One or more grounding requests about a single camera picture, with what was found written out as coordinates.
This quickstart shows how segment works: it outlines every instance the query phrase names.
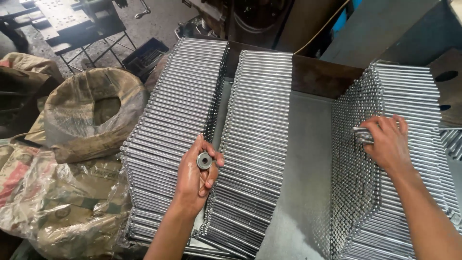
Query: person's right hand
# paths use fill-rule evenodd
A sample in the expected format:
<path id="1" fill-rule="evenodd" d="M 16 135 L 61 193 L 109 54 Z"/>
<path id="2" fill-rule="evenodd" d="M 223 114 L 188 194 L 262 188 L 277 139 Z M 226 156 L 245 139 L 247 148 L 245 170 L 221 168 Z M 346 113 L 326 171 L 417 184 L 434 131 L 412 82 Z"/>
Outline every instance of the person's right hand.
<path id="1" fill-rule="evenodd" d="M 364 150 L 378 166 L 389 175 L 413 169 L 404 118 L 397 115 L 393 115 L 393 118 L 372 117 L 361 123 L 361 126 L 369 129 L 374 138 L 374 144 L 364 144 Z"/>

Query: concrete floor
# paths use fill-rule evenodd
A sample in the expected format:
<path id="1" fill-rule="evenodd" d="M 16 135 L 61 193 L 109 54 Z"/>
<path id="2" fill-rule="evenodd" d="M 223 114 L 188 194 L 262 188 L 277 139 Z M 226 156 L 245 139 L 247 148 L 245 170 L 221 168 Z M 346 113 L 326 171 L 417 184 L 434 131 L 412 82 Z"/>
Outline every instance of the concrete floor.
<path id="1" fill-rule="evenodd" d="M 127 34 L 133 40 L 136 47 L 140 47 L 144 42 L 154 37 L 163 42 L 168 47 L 172 47 L 176 43 L 176 36 L 174 30 L 178 27 L 178 22 L 187 21 L 198 14 L 194 8 L 188 8 L 181 0 L 146 0 L 146 4 L 150 7 L 151 13 L 143 16 L 141 19 L 135 19 L 137 13 L 143 11 L 143 7 L 139 0 L 127 0 L 128 7 L 120 9 L 115 7 L 119 17 L 127 28 Z M 10 13 L 18 12 L 24 8 L 20 5 L 19 0 L 4 0 L 0 4 L 0 8 L 4 8 Z M 56 56 L 48 44 L 43 40 L 42 35 L 37 32 L 31 25 L 23 27 L 22 31 L 29 41 L 29 54 L 44 57 L 57 62 L 59 69 L 65 78 L 72 76 L 64 62 Z M 117 35 L 112 36 L 112 39 L 118 38 Z M 131 46 L 130 42 L 124 38 L 121 43 L 126 46 Z M 106 49 L 107 44 L 103 41 L 94 43 L 88 50 L 92 59 L 98 57 L 100 53 Z M 116 45 L 113 48 L 114 52 L 122 60 L 127 57 L 131 51 Z M 12 42 L 0 33 L 0 57 L 5 54 L 16 51 Z M 64 57 L 70 60 L 79 51 L 74 50 L 66 53 Z M 81 68 L 80 60 L 85 56 L 81 55 L 71 64 Z M 120 64 L 110 53 L 96 63 L 97 67 L 120 67 Z"/>

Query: hole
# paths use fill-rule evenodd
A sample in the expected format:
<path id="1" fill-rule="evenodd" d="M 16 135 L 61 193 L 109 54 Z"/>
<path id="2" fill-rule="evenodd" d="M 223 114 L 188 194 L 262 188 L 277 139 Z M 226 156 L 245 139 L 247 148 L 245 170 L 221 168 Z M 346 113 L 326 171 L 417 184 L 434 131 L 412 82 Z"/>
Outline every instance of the hole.
<path id="1" fill-rule="evenodd" d="M 119 112 L 120 106 L 121 103 L 118 97 L 104 98 L 95 101 L 93 107 L 95 125 L 102 125 L 115 116 Z"/>
<path id="2" fill-rule="evenodd" d="M 445 82 L 445 81 L 454 79 L 458 75 L 459 75 L 459 72 L 457 72 L 455 70 L 445 71 L 445 72 L 441 73 L 440 75 L 438 75 L 435 78 L 435 81 L 436 82 Z"/>
<path id="3" fill-rule="evenodd" d="M 451 105 L 440 105 L 439 110 L 440 111 L 446 111 L 451 108 Z"/>

